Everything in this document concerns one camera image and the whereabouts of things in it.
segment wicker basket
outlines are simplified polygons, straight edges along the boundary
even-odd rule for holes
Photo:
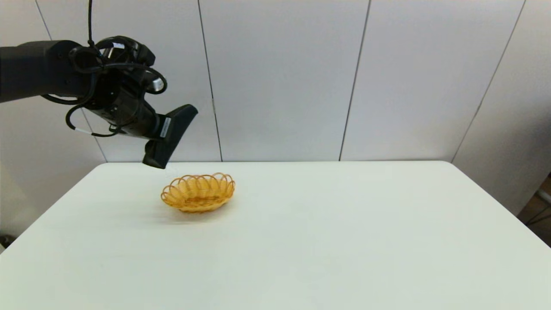
[[[228,202],[234,189],[229,174],[184,175],[163,189],[161,199],[182,212],[208,212]]]

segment tabletop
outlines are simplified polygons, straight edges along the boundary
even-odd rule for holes
[[[217,211],[160,193],[231,174]],[[551,309],[551,250],[445,162],[98,166],[0,255],[0,308]]]

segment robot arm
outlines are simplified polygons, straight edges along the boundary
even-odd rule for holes
[[[167,86],[151,68],[154,62],[145,45],[124,36],[101,40],[94,48],[68,40],[0,47],[0,103],[40,95],[73,105],[66,122],[74,130],[79,129],[71,123],[72,112],[88,109],[106,120],[111,131],[89,134],[146,138],[143,163],[164,169],[197,110],[187,104],[162,115],[145,101],[145,93],[160,94]]]

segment floor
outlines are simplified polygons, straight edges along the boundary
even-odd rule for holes
[[[551,194],[551,178],[548,177],[543,182],[540,188],[546,191],[548,194]],[[532,218],[534,215],[536,215],[539,211],[541,211],[545,207],[546,207],[546,203],[537,195],[534,195],[534,197],[530,199],[526,207],[522,209],[522,211],[519,213],[518,219],[521,222],[526,223],[530,218]],[[537,218],[541,218],[542,216],[546,216],[550,214],[551,214],[551,208],[548,208],[545,212],[540,214]],[[548,246],[551,247],[551,218],[535,223],[533,225],[529,225],[528,228],[534,234],[536,234],[541,240],[547,243]]]

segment black cable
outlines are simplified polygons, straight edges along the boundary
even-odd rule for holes
[[[54,97],[52,95],[42,95],[42,98],[45,98],[45,99],[47,99],[49,101],[52,101],[52,102],[55,102],[55,103],[67,104],[67,105],[85,104],[94,95],[94,91],[95,91],[95,88],[96,88],[96,82],[97,82],[96,75],[91,74],[90,75],[90,87],[88,88],[88,92],[86,93],[86,96],[84,96],[80,99],[77,99],[77,100],[65,100],[65,99],[61,99],[61,98],[58,98],[58,97]]]
[[[92,0],[88,1],[88,45],[94,47],[94,41],[92,40]]]
[[[118,62],[118,63],[108,63],[106,65],[102,64],[100,66],[94,66],[94,67],[88,67],[88,68],[81,68],[78,66],[78,64],[74,61],[74,59],[76,58],[77,56],[77,52],[76,53],[73,53],[71,55],[69,55],[69,58],[71,58],[71,60],[73,61],[73,68],[77,71],[77,72],[80,72],[80,73],[95,73],[95,72],[100,72],[100,71],[103,71],[103,70],[106,70],[106,69],[116,69],[116,68],[134,68],[134,69],[142,69],[142,70],[145,70],[145,71],[148,71],[154,75],[156,75],[158,78],[161,79],[161,81],[163,82],[163,88],[161,88],[160,90],[156,90],[156,91],[153,91],[153,92],[150,92],[150,91],[147,91],[147,93],[149,94],[153,94],[153,95],[158,95],[158,94],[161,94],[161,93],[164,93],[165,90],[167,89],[168,87],[168,82],[166,81],[166,78],[157,70],[151,68],[151,67],[148,67],[146,65],[141,65],[139,63],[127,63],[127,62]]]
[[[65,115],[65,124],[67,124],[67,126],[69,128],[71,128],[72,130],[76,130],[77,128],[73,125],[73,123],[71,122],[71,116],[73,115],[73,113],[82,108],[84,106],[84,104],[78,104],[78,105],[75,105],[74,107],[70,108],[69,111],[67,111],[67,114]],[[118,134],[119,132],[121,131],[121,127],[120,126],[117,126],[115,128],[115,131],[110,133],[110,134],[107,134],[107,135],[104,135],[102,133],[95,133],[95,132],[91,132],[90,134],[94,137],[112,137],[116,134]]]

